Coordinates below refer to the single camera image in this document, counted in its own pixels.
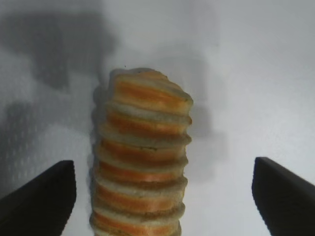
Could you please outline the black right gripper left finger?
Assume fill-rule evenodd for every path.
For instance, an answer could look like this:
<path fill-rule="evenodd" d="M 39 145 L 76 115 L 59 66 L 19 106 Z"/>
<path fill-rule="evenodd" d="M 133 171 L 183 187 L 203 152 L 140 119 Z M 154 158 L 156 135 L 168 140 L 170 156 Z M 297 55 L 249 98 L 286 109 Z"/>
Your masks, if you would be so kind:
<path fill-rule="evenodd" d="M 2 236 L 60 236 L 76 202 L 74 162 L 63 160 L 0 201 Z"/>

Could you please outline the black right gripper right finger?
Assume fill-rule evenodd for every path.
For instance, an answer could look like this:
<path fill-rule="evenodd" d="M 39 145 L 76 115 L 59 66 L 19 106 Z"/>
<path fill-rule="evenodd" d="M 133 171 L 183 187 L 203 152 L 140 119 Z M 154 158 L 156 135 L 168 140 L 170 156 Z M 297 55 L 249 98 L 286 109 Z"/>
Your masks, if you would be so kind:
<path fill-rule="evenodd" d="M 315 187 L 268 157 L 254 162 L 252 196 L 273 236 L 315 234 Z"/>

